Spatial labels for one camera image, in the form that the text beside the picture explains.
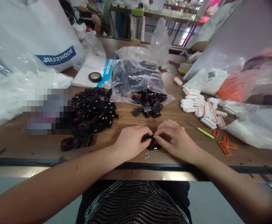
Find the black tape roll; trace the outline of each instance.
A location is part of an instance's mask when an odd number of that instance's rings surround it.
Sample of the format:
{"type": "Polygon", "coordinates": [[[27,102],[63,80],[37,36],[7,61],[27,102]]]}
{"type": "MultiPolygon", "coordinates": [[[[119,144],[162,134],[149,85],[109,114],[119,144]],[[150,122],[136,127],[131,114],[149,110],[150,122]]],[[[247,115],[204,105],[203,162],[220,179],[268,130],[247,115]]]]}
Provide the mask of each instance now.
{"type": "Polygon", "coordinates": [[[102,76],[98,72],[92,72],[88,76],[89,80],[94,83],[98,83],[102,80],[102,76]]]}

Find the pixelated area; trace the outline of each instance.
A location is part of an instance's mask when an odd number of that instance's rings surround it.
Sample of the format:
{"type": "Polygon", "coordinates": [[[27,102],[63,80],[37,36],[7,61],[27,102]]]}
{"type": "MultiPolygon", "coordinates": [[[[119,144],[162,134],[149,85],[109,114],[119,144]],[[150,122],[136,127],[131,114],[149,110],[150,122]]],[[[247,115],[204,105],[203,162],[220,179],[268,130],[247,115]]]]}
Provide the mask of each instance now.
{"type": "Polygon", "coordinates": [[[23,133],[71,134],[71,98],[68,89],[24,89],[23,133]]]}

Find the striped shirt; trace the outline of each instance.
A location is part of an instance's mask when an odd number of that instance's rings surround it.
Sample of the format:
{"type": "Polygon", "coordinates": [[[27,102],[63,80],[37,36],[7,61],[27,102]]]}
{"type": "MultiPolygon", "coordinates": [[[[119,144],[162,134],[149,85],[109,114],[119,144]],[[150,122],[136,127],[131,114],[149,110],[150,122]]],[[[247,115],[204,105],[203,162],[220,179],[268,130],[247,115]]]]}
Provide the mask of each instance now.
{"type": "Polygon", "coordinates": [[[186,223],[171,197],[152,181],[119,180],[88,207],[85,223],[186,223]]]}

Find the screwdriver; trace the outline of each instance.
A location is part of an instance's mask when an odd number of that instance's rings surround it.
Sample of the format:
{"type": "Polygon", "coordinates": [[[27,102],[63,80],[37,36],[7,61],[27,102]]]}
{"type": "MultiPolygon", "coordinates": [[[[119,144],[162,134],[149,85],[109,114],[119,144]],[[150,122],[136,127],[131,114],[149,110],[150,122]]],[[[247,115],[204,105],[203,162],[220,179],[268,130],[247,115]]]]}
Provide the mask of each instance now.
{"type": "Polygon", "coordinates": [[[214,139],[214,136],[210,135],[209,133],[205,132],[204,130],[202,130],[201,128],[196,127],[197,130],[201,131],[203,134],[209,136],[210,138],[214,139]]]}

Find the person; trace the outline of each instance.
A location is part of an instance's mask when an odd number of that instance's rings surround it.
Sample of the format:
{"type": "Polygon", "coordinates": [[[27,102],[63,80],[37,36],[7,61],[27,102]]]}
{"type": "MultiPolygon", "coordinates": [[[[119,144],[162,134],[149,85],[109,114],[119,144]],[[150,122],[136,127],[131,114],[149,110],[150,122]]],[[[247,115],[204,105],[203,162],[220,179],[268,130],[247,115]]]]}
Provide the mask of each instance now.
{"type": "Polygon", "coordinates": [[[74,14],[79,22],[94,27],[97,34],[101,34],[102,21],[98,16],[99,9],[94,8],[88,0],[70,0],[74,14]]]}
{"type": "MultiPolygon", "coordinates": [[[[0,195],[0,223],[45,222],[86,189],[93,190],[90,186],[104,174],[146,149],[151,142],[141,141],[146,135],[153,135],[148,127],[124,128],[114,145],[49,168],[7,190],[0,195]]],[[[272,195],[197,146],[175,121],[162,122],[154,138],[170,154],[204,172],[245,223],[272,223],[272,195]]],[[[166,192],[155,182],[117,181],[106,189],[95,187],[101,192],[83,194],[83,223],[191,223],[189,213],[178,205],[181,198],[171,197],[168,188],[166,192]]]]}
{"type": "Polygon", "coordinates": [[[194,52],[203,52],[217,30],[229,18],[234,9],[238,6],[240,1],[227,3],[222,6],[209,20],[201,27],[200,31],[196,33],[188,42],[186,48],[194,52]]]}

